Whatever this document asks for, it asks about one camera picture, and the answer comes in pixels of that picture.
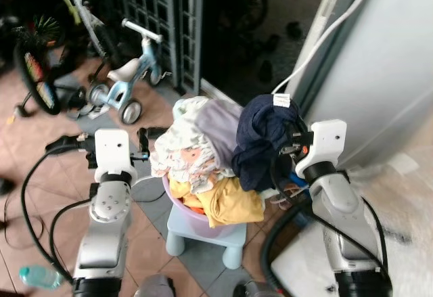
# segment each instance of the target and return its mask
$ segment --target clothes pile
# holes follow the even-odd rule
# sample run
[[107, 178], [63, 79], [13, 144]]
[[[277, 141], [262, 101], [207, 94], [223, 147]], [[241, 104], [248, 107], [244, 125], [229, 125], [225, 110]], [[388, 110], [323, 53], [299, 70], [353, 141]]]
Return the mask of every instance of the clothes pile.
[[[167, 176], [171, 196], [205, 214], [211, 227], [263, 220], [258, 193], [273, 187], [273, 157], [290, 143], [298, 110], [286, 94], [259, 95], [244, 109], [207, 97], [179, 100], [173, 125], [155, 142], [152, 175]], [[277, 160], [277, 181], [291, 181], [292, 160]]]
[[181, 99], [150, 155], [152, 175], [168, 176], [172, 197], [204, 213], [211, 227], [263, 220], [260, 197], [245, 192], [231, 169], [241, 113], [227, 101]]

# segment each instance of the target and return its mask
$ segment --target white wall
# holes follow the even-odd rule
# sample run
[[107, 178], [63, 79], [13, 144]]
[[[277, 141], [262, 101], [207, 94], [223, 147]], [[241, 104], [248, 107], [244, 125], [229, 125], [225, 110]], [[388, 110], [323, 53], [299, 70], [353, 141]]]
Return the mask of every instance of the white wall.
[[308, 112], [348, 123], [344, 166], [400, 148], [433, 110], [433, 0], [368, 0]]

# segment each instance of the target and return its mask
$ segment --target light blue balance bike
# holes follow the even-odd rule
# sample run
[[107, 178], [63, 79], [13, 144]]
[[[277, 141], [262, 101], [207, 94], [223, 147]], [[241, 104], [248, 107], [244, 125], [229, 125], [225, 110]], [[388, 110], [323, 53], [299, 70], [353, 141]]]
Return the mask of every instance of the light blue balance bike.
[[115, 82], [111, 89], [105, 84], [92, 86], [87, 92], [87, 100], [95, 106], [108, 104], [118, 110], [123, 123], [133, 124], [139, 119], [142, 111], [141, 103], [131, 98], [134, 84], [144, 79], [148, 70], [151, 70], [150, 83], [152, 86], [157, 85], [166, 74], [162, 75], [150, 41], [161, 43], [162, 35], [146, 30], [126, 18], [122, 21], [122, 26], [141, 34], [143, 54], [140, 58], [133, 58], [119, 69], [109, 71], [107, 77]]

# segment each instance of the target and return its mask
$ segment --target yellow cloth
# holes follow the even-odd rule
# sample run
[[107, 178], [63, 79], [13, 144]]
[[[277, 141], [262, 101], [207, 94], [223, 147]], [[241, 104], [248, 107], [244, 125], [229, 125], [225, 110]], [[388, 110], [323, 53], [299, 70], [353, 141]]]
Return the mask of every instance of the yellow cloth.
[[189, 182], [170, 180], [170, 192], [174, 198], [183, 198], [186, 206], [203, 208], [212, 228], [263, 221], [262, 200], [255, 191], [242, 190], [237, 177], [226, 177], [211, 190], [196, 195], [190, 193]]

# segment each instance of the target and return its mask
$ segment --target navy blue cloth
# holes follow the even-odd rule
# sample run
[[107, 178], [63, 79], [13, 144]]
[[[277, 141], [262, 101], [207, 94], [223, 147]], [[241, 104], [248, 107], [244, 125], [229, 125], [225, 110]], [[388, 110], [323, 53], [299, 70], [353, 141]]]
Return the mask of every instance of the navy blue cloth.
[[[263, 191], [273, 187], [269, 168], [272, 158], [285, 143], [286, 125], [295, 123], [298, 112], [293, 104], [289, 108], [274, 106], [273, 95], [255, 97], [241, 113], [237, 126], [236, 143], [231, 166], [245, 191]], [[288, 174], [291, 159], [281, 158], [276, 163], [279, 184], [290, 182]]]

